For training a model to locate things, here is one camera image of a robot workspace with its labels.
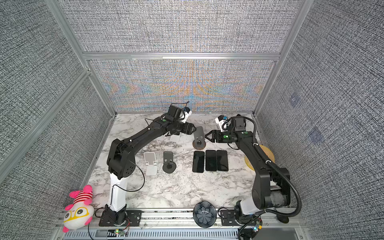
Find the teal edged phone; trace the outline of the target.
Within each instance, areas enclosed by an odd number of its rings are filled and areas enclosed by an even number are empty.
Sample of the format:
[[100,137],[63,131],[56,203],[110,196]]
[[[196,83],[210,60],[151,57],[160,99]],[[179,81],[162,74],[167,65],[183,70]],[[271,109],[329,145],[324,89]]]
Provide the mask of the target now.
[[206,150],[206,171],[216,172],[217,171],[217,151]]

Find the black phone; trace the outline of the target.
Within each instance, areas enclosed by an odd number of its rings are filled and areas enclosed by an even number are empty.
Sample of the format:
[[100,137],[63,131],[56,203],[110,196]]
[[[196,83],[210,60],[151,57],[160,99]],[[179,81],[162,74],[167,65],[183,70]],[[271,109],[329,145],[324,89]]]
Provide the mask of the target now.
[[193,172],[203,173],[205,165],[205,152],[195,151],[193,159]]

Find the dark grey cased phone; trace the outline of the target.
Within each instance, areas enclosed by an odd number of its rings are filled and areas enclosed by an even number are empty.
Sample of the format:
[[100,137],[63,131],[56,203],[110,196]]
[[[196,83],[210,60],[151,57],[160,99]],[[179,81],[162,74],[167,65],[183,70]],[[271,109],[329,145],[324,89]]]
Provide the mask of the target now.
[[196,131],[194,132],[194,143],[203,143],[205,141],[204,129],[202,126],[196,127]]

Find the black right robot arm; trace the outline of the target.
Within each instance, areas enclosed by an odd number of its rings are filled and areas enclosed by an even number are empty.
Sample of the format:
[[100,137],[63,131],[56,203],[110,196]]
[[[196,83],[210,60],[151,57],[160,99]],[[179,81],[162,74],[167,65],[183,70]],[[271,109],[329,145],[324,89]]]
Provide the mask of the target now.
[[[235,205],[235,218],[239,224],[245,224],[251,216],[271,213],[281,218],[298,215],[302,208],[298,191],[290,181],[290,173],[286,168],[277,166],[260,147],[252,132],[221,132],[212,130],[205,135],[212,143],[235,143],[249,159],[255,171],[252,196],[238,201]],[[282,213],[277,208],[291,204],[291,192],[297,199],[296,209],[291,213]]]

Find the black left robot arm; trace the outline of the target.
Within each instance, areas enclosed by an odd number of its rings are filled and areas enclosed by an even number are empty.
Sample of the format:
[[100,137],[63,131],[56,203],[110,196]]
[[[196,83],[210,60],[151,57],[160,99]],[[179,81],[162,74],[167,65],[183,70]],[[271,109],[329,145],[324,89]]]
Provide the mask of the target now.
[[123,140],[113,140],[107,158],[111,188],[110,197],[102,215],[104,220],[115,226],[126,223],[126,193],[129,192],[127,189],[129,176],[138,167],[136,154],[142,148],[168,132],[192,135],[196,130],[192,123],[184,123],[174,117],[162,115],[135,135]]

